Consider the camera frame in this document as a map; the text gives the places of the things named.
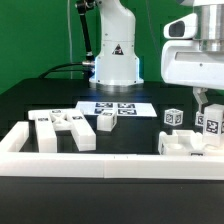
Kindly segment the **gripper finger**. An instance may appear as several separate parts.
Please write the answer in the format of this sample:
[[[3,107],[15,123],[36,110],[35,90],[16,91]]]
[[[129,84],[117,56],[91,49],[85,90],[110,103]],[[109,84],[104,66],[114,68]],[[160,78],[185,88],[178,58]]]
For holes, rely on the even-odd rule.
[[[200,87],[193,88],[193,95],[198,103],[198,111],[200,113],[203,112],[203,105],[208,102],[208,99],[206,97],[207,91],[208,91],[207,88],[200,88]]]

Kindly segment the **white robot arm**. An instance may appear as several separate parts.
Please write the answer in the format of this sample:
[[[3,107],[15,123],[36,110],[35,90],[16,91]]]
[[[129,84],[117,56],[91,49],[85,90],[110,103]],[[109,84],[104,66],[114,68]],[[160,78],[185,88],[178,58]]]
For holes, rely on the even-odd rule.
[[[197,102],[208,89],[224,90],[224,0],[176,0],[193,12],[168,23],[161,76],[169,84],[191,86]],[[106,90],[141,85],[134,52],[135,16],[120,0],[96,0],[101,16],[101,51],[95,59],[94,87]]]

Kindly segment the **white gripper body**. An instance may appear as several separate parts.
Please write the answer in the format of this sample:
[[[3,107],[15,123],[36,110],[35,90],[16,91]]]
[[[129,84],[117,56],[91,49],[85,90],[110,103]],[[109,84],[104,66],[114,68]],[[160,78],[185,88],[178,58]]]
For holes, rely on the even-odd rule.
[[[191,13],[164,27],[166,83],[224,90],[224,15]]]

